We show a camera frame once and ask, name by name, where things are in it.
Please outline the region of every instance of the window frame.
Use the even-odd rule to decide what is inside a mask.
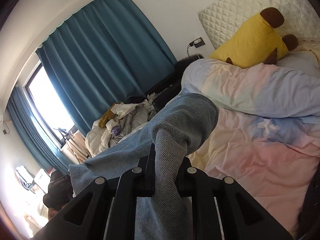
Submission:
[[[28,94],[28,97],[32,103],[33,108],[35,109],[35,111],[37,112],[37,114],[39,115],[39,117],[41,118],[41,121],[43,122],[43,124],[46,126],[46,128],[49,130],[49,132],[52,134],[52,136],[54,136],[54,138],[61,144],[61,148],[66,144],[66,140],[64,138],[60,139],[55,132],[51,129],[51,127],[47,124],[47,122],[45,121],[45,119],[42,117],[42,115],[40,114],[38,108],[36,107],[34,98],[32,96],[32,93],[30,91],[29,85],[32,83],[33,79],[35,78],[35,76],[38,74],[38,72],[40,71],[40,69],[43,67],[42,63],[40,63],[40,65],[36,68],[36,70],[33,72],[33,74],[31,75],[31,77],[29,78],[27,84],[25,85],[25,89],[26,92]]]

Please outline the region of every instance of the curtain fold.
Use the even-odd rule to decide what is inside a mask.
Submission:
[[[54,167],[67,174],[71,161],[48,138],[18,87],[13,89],[7,109],[21,139],[39,166],[45,171]]]
[[[38,54],[70,117],[86,135],[114,103],[144,96],[176,59],[131,0],[95,0],[72,15]]]

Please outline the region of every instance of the quilted headboard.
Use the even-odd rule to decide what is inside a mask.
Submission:
[[[277,29],[281,36],[292,33],[298,38],[320,42],[320,18],[308,0],[217,0],[198,16],[217,49],[244,21],[267,7],[275,7],[284,15],[285,23]]]

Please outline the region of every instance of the tie-dye blanket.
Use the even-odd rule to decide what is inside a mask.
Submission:
[[[191,64],[182,92],[219,106],[215,130],[192,165],[235,178],[291,234],[320,157],[320,79],[275,65]]]

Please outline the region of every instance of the pile of clothes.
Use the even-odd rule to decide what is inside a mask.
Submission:
[[[157,96],[155,93],[148,95],[140,104],[113,104],[93,123],[92,130],[85,138],[85,145],[92,157],[144,127],[156,115],[152,102]]]

